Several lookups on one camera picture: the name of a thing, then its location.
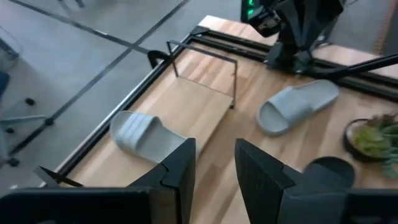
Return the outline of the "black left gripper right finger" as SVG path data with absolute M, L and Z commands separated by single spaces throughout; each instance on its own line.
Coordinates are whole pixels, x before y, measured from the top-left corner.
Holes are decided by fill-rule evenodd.
M 234 159 L 251 224 L 340 224 L 345 191 L 303 174 L 245 139 Z

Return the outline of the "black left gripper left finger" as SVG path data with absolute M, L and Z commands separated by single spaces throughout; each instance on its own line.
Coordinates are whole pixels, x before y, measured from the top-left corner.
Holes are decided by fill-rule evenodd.
M 196 139 L 188 138 L 129 185 L 139 193 L 128 205 L 133 223 L 189 224 L 195 169 Z

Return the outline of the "grey striped slide sandal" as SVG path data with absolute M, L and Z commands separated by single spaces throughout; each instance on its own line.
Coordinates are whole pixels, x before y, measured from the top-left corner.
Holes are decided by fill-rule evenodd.
M 118 112 L 109 132 L 120 150 L 156 164 L 188 139 L 164 126 L 158 116 L 133 111 Z
M 339 88 L 329 80 L 287 86 L 266 100 L 257 112 L 257 124 L 265 134 L 278 136 L 324 109 L 338 98 Z

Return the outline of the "black slide sandal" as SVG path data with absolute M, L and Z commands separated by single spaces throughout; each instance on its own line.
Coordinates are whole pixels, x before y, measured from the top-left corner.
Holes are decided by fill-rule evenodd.
M 333 156 L 314 159 L 302 173 L 336 189 L 350 189 L 355 180 L 353 166 L 349 162 Z

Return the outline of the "small potted succulent plant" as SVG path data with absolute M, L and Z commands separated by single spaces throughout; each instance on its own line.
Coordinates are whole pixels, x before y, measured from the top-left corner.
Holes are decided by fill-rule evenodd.
M 379 163 L 384 177 L 398 179 L 398 112 L 352 120 L 345 126 L 343 147 L 354 160 Z

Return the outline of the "office swivel chair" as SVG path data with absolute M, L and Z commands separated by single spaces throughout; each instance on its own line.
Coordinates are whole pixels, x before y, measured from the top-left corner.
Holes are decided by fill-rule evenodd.
M 0 101 L 4 92 L 6 91 L 9 81 L 10 81 L 10 75 L 0 70 Z M 14 133 L 14 130 L 12 128 L 9 128 L 9 125 L 17 123 L 27 123 L 36 120 L 43 120 L 44 124 L 47 126 L 51 126 L 54 124 L 53 118 L 47 118 L 45 115 L 42 114 L 0 118 L 0 161 L 1 162 L 4 162 L 5 164 L 8 164 L 11 167 L 16 167 L 20 163 L 18 159 L 10 156 L 7 148 L 5 134 Z

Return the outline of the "black metal table frame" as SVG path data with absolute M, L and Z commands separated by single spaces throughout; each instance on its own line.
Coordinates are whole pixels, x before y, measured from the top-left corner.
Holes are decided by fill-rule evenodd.
M 75 166 L 91 151 L 95 144 L 104 136 L 109 129 L 111 118 L 122 110 L 132 106 L 154 83 L 160 79 L 169 65 L 185 50 L 190 44 L 196 42 L 214 49 L 222 50 L 250 60 L 266 64 L 266 57 L 271 47 L 266 44 L 239 38 L 225 34 L 207 27 L 196 26 L 181 42 L 175 43 L 175 48 L 170 50 L 169 60 L 159 61 L 159 64 L 145 77 L 145 79 L 133 89 L 120 104 L 106 117 L 106 119 L 83 141 L 59 172 L 53 172 L 47 168 L 38 166 L 34 172 L 42 179 L 42 186 L 50 184 L 58 185 L 66 183 L 74 187 L 80 187 L 78 182 L 67 178 L 67 175 Z M 398 54 L 392 54 L 361 62 L 355 65 L 342 66 L 337 63 L 315 58 L 314 69 L 307 72 L 293 72 L 304 77 L 314 79 L 326 79 L 336 85 L 349 88 L 361 93 L 383 98 L 398 103 L 398 79 L 378 75 L 373 71 L 377 68 L 388 67 L 398 64 Z

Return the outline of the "wooden shelf with black frame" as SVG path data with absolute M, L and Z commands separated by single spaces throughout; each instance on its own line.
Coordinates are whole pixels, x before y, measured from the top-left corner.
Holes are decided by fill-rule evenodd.
M 176 58 L 128 111 L 158 116 L 172 131 L 196 139 L 199 157 L 226 112 L 234 108 L 236 91 L 222 92 L 189 79 L 191 68 L 180 72 L 180 62 Z

